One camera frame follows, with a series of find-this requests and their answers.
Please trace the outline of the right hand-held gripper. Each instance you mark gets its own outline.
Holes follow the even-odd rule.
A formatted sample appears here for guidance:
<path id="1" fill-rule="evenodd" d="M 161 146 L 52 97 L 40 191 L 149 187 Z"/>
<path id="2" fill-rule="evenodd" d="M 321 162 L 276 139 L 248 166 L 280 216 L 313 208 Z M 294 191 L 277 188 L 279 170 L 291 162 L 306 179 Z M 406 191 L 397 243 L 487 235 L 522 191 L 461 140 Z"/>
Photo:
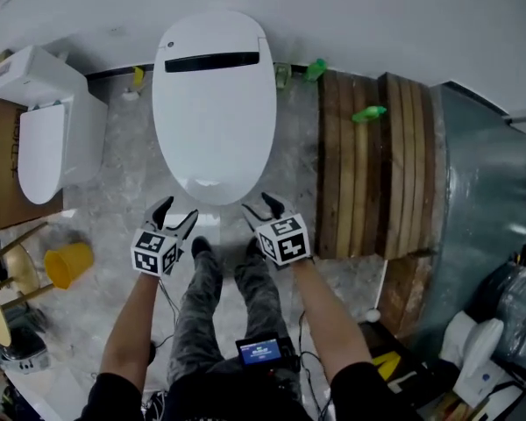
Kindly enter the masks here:
<path id="1" fill-rule="evenodd" d="M 283 196 L 262 192 L 261 197 L 270 210 L 270 217 L 260 216 L 245 203 L 241 204 L 241 211 L 256 233 L 263 254 L 278 267 L 309 258 L 309 232 L 302 215 L 295 214 L 294 205 Z"/>

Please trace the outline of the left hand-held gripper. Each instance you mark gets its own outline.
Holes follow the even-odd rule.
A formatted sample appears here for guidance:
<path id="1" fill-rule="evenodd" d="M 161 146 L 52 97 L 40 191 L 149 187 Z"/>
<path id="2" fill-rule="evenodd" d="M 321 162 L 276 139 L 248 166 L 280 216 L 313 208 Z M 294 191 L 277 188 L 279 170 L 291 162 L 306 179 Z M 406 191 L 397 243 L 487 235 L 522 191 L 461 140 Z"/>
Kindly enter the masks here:
<path id="1" fill-rule="evenodd" d="M 199 211 L 192 210 L 177 225 L 164 225 L 172 196 L 160 199 L 145 213 L 142 227 L 135 231 L 131 243 L 131 264 L 142 274 L 162 277 L 170 275 L 181 258 L 181 246 L 194 229 Z"/>

